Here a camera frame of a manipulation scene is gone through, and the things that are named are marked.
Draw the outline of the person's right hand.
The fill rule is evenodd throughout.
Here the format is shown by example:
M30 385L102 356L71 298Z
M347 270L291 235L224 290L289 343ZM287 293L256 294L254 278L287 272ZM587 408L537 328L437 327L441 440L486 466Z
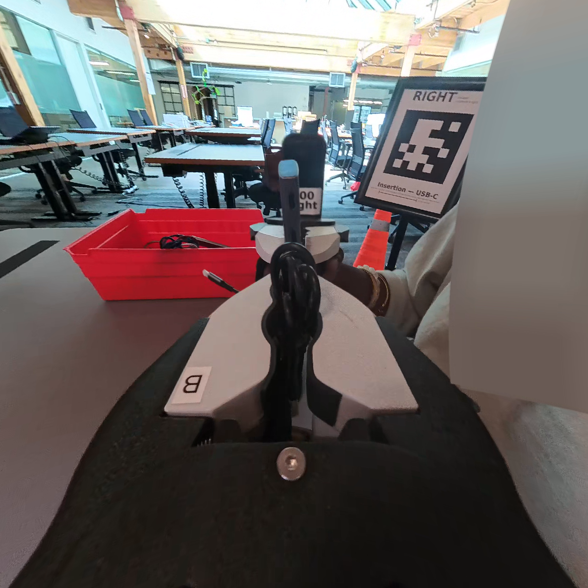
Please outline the person's right hand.
M343 258L344 252L339 248L335 255L317 266L319 275L368 306L373 294L371 277L365 270L345 264Z

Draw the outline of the framed tag sign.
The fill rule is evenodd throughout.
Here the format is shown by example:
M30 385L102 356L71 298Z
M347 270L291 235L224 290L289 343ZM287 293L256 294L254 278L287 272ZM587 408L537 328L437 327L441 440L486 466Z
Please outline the framed tag sign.
M458 202L487 77L401 77L355 202L437 222Z

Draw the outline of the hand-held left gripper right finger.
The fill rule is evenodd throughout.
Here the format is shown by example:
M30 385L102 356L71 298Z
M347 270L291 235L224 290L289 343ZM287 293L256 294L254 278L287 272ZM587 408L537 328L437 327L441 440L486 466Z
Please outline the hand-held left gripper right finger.
M303 363L303 429L338 435L349 420L416 414L418 404L373 313L319 278L320 333Z

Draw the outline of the person's right forearm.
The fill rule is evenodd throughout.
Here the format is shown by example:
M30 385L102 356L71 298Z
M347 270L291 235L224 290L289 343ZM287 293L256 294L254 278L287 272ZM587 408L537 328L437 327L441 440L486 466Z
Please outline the person's right forearm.
M415 243L401 269L381 270L390 288L385 317L438 366L449 363L450 284L459 205Z

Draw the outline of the black laptop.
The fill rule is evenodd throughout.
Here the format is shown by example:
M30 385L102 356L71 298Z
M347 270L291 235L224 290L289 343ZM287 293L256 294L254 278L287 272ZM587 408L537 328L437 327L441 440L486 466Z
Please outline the black laptop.
M1 107L1 145L46 143L59 126L29 126L14 107Z

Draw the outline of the black office chair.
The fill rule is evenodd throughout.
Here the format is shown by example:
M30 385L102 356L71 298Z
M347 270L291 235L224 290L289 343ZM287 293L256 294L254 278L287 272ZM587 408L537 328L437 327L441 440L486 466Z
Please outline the black office chair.
M339 204L343 203L344 198L356 195L375 146L373 139L364 138L364 129L361 123L351 124L350 135L351 140L345 141L338 134L336 128L331 130L332 143L328 161L339 172L325 180L325 184L341 179L343 188L351 190L349 194L341 196Z
M255 202L257 208L261 209L262 214L266 217L270 215L271 211L279 213L281 210L278 167L284 157L282 147L271 144L275 125L275 118L267 119L265 122L261 136L261 146L264 150L262 179L248 188L250 199Z

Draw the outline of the wooden office desk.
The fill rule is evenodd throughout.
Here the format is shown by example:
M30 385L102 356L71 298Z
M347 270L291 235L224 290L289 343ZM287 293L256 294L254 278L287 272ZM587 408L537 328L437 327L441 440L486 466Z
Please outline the wooden office desk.
M30 145L1 145L1 171L28 168L36 177L40 191L51 211L38 220L56 219L58 222L84 222L81 210L72 200L56 161L70 154L66 148L74 141L55 135L46 143Z
M95 159L101 169L102 177L98 180L102 184L101 188L96 188L96 192L107 192L111 194L122 194L128 190L119 178L118 170L123 172L123 177L128 181L129 187L133 187L135 177L141 180L154 179L155 175L149 175L145 172L138 151L138 144L151 140L155 133L153 129L143 128L121 128L99 130L95 128L70 128L68 133L73 135L70 140L78 150L83 151L84 156ZM128 150L133 151L133 157L138 167L134 171L126 164L116 164L113 159L113 153L118 152L119 158L124 159L124 154Z
M233 176L245 168L265 163L260 145L186 143L145 157L145 163L158 165L164 177L184 178L188 173L203 173L208 207L220 208L215 175L224 177L224 196L229 209L236 208Z

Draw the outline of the black tape strip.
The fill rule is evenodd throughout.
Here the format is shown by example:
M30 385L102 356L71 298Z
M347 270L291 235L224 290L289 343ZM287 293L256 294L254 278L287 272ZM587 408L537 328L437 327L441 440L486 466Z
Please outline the black tape strip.
M32 261L35 257L56 244L58 244L57 240L39 240L22 251L11 255L9 258L1 262L1 279Z

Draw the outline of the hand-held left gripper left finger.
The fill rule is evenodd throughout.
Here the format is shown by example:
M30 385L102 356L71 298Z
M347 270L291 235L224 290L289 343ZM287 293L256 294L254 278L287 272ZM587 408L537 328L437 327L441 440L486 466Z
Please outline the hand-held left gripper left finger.
M174 417L235 420L243 432L258 427L261 390L270 371L262 318L272 303L264 277L228 298L209 317L164 412Z

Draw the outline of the large red plastic bin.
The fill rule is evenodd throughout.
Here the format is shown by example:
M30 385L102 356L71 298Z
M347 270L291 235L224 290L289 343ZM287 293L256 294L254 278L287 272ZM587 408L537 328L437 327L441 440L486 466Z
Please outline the large red plastic bin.
M127 210L64 248L106 301L230 298L255 281L258 209Z

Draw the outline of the orange traffic cone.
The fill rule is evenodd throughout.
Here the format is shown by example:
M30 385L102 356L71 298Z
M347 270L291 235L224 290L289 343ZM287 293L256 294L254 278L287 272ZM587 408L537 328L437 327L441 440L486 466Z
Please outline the orange traffic cone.
M368 227L364 241L353 263L355 268L368 266L375 270L383 270L386 263L391 212L375 211L373 220Z

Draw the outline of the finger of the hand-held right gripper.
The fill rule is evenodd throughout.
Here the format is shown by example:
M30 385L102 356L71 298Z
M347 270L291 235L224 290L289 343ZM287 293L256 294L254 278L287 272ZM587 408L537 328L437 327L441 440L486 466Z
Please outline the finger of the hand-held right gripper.
M286 242L283 224L255 224L254 242L259 257L270 263L275 250Z
M341 237L335 224L307 226L303 244L318 264L330 260L339 252Z

